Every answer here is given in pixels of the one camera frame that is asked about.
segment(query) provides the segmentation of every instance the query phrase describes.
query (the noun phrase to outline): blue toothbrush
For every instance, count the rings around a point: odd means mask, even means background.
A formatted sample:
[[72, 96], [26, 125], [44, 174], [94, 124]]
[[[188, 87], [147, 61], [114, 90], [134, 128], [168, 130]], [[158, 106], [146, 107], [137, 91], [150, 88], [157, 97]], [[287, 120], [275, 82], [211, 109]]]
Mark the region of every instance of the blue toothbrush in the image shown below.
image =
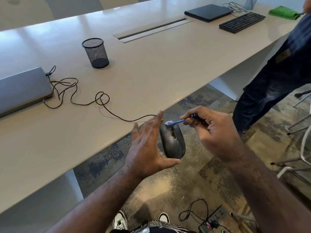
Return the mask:
[[[190, 118], [196, 118], [196, 117], [199, 117], [197, 114], [193, 114], [193, 115], [191, 115], [190, 116]], [[167, 121], [167, 122], [165, 122], [164, 124], [165, 125], [168, 125], [168, 126], [173, 126], [173, 125], [175, 125], [175, 124], [177, 124], [177, 123], [182, 123], [182, 122], [184, 122], [184, 121], [186, 121], [185, 119], [182, 119], [182, 120], [178, 120], [178, 121], [176, 121], [176, 122], [173, 122], [173, 121]]]

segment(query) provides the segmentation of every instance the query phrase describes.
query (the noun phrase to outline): keyboard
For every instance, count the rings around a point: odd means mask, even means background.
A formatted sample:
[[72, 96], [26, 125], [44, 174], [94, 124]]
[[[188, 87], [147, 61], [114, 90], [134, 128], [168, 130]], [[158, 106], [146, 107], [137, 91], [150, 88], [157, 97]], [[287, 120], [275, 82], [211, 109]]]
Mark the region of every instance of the keyboard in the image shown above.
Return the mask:
[[258, 23], [259, 21], [262, 21], [264, 18], [266, 18], [264, 15], [248, 12], [235, 19], [220, 24], [219, 28], [231, 33], [237, 33], [255, 23]]

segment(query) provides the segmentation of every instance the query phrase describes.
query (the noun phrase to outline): black computer mouse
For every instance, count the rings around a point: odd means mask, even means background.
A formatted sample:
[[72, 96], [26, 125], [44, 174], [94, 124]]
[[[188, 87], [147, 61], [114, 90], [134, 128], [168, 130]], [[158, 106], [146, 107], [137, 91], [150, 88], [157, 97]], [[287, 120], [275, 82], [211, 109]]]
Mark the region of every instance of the black computer mouse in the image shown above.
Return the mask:
[[168, 158], [181, 159], [185, 155], [186, 144], [178, 124], [168, 126], [162, 121], [160, 124], [160, 137], [164, 153]]

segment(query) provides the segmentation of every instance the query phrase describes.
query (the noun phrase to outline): table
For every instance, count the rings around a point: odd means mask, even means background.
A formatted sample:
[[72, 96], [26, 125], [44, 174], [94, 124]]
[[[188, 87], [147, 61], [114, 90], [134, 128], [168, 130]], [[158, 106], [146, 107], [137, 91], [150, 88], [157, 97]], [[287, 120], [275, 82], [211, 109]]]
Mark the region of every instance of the table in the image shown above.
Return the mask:
[[[38, 66], [48, 72], [56, 65], [56, 80], [79, 79], [76, 102], [90, 102], [104, 91], [111, 98], [107, 108], [120, 117], [156, 114], [267, 49], [297, 21], [267, 16], [231, 34], [218, 25], [232, 16], [211, 23], [186, 17], [193, 21], [127, 43], [114, 35], [229, 1], [245, 0], [153, 0], [0, 32], [0, 78]], [[267, 15], [269, 9], [257, 3], [254, 11]], [[110, 60], [101, 70], [91, 67], [81, 46], [92, 37], [104, 40]], [[0, 213], [131, 131], [133, 123], [96, 104], [74, 106], [69, 97], [56, 110], [38, 104], [0, 119]]]

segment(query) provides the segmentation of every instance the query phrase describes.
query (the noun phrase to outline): silver laptop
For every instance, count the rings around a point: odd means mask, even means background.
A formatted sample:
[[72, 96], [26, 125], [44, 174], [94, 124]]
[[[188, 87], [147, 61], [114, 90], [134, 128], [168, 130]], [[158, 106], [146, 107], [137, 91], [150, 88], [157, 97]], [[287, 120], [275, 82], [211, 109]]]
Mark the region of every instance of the silver laptop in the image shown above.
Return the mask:
[[0, 79], [0, 117], [53, 96], [41, 67]]

